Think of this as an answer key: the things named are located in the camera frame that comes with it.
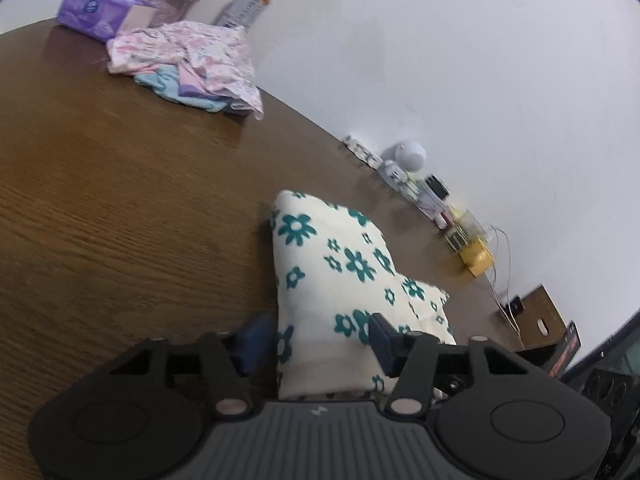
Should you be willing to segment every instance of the bottle label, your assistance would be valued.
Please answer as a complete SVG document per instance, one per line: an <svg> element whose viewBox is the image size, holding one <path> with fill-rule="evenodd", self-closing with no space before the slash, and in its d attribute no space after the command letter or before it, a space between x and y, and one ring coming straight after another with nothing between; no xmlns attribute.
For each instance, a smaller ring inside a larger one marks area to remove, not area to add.
<svg viewBox="0 0 640 480"><path fill-rule="evenodd" d="M269 0L234 0L216 22L219 27L249 28Z"/></svg>

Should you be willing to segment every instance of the yellow container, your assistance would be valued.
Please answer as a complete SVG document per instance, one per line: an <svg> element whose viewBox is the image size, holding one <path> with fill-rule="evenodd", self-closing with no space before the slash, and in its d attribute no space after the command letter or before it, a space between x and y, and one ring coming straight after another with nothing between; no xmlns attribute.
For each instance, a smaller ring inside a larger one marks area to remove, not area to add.
<svg viewBox="0 0 640 480"><path fill-rule="evenodd" d="M474 276L480 276L480 274L486 272L495 261L488 247L480 238L475 238L468 246L463 248L459 254L466 267Z"/></svg>

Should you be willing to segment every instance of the pink clothing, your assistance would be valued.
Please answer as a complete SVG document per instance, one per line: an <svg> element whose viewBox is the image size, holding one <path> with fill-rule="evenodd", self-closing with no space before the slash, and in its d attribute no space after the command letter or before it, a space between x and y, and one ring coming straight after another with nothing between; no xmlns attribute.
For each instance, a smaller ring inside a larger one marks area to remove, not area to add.
<svg viewBox="0 0 640 480"><path fill-rule="evenodd" d="M202 79L193 71L186 63L180 63L178 67L178 74L180 75L180 84L194 87L198 92L202 94L207 93L207 89L202 84Z"/></svg>
<svg viewBox="0 0 640 480"><path fill-rule="evenodd" d="M187 66L187 72L200 79L205 92L231 97L232 108L252 109L258 119L263 116L243 28L169 23L117 36L107 43L107 50L111 73L134 75L159 64L172 64L178 69Z"/></svg>

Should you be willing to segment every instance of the white wire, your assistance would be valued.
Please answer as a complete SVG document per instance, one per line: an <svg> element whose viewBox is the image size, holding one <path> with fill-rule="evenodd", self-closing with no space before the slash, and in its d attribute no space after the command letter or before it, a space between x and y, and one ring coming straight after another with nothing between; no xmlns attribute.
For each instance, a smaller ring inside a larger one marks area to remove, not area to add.
<svg viewBox="0 0 640 480"><path fill-rule="evenodd" d="M495 263L493 264L492 268L494 270L494 278L491 280L491 282L489 283L489 285L491 286L491 292L494 295L494 300L495 303L497 303L498 308L500 309L500 312L503 314L503 316L505 317L505 319L507 320L507 322L509 323L509 325L511 326L511 328L513 328L514 332L516 334L518 334L518 337L520 337L520 327L518 326L518 322L516 321L515 316L513 315L513 309L511 307L511 302L510 302L510 296L509 296L509 285L511 284L511 245L509 243L509 237L507 235L507 233L505 233L502 229L498 228L498 227L494 227L492 225L489 226L489 228L491 228L494 233L495 233L495 238L497 240L497 245L495 248L495 253L496 256L498 254L498 247L500 247L500 237L498 236L498 233L502 233L504 235L505 240L507 240L507 250L509 253L509 270L508 270L508 274L507 274L507 297L506 297L506 308L502 308L502 304L500 303L500 300L498 299L498 295L495 291L495 284L497 282L498 279L498 273L495 269Z"/></svg>

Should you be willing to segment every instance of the purple tissue box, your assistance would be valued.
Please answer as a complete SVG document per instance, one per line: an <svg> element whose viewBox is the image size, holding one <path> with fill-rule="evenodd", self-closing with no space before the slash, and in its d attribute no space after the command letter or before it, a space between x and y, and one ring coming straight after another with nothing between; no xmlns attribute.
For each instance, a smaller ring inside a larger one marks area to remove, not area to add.
<svg viewBox="0 0 640 480"><path fill-rule="evenodd" d="M148 27L156 8L141 0L62 0L56 21L103 43Z"/></svg>

